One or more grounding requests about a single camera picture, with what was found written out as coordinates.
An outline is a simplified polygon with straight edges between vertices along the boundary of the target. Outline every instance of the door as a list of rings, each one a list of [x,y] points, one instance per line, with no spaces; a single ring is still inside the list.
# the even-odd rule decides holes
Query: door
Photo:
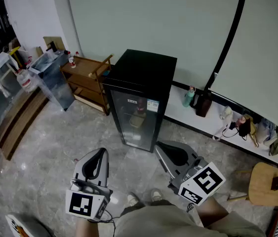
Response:
[[[125,143],[149,151],[157,122],[159,102],[111,90]]]

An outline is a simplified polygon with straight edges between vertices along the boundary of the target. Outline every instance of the marble floor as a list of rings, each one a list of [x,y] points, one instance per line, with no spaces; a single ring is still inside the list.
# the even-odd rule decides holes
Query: marble floor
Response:
[[[250,169],[260,160],[239,150],[213,141],[201,134],[164,120],[160,139],[190,145],[199,155],[214,162],[226,177],[226,183],[214,195],[228,210],[266,230],[273,208],[255,206],[249,201],[227,202],[229,195],[241,196],[249,176],[235,175]],[[167,188],[169,176],[154,154],[121,143],[112,115],[75,101],[64,112],[49,102],[22,139],[11,161],[0,152],[0,237],[11,237],[5,215],[25,213],[43,222],[57,237],[72,237],[76,218],[65,213],[65,190],[70,187],[75,159],[105,147],[110,155],[109,185],[114,191],[107,210],[119,216],[126,203],[126,193],[135,192],[149,200],[151,188],[159,188],[165,198],[186,210],[188,202]],[[196,210],[190,212],[197,223]],[[110,237],[112,224],[99,224],[101,237]]]

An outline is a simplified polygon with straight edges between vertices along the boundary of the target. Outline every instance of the wooden cart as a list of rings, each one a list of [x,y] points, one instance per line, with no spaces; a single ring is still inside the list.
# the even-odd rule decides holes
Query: wooden cart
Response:
[[[102,85],[103,73],[111,70],[109,55],[103,62],[74,56],[75,68],[66,63],[61,72],[69,84],[75,99],[94,107],[106,115],[109,105]]]

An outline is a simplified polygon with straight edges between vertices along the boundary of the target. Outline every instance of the shoe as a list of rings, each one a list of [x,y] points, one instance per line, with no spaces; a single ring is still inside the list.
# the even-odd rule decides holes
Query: shoe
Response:
[[[140,202],[136,194],[133,192],[128,193],[127,199],[128,199],[128,204],[130,204],[130,206],[134,206],[136,203]]]
[[[160,192],[159,189],[153,189],[151,191],[151,198],[153,202],[160,201],[163,199],[163,194]]]

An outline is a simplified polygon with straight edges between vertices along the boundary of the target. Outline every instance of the black device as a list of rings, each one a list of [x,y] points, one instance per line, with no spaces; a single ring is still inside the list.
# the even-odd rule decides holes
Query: black device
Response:
[[[103,81],[124,144],[153,152],[177,58],[128,49]]]

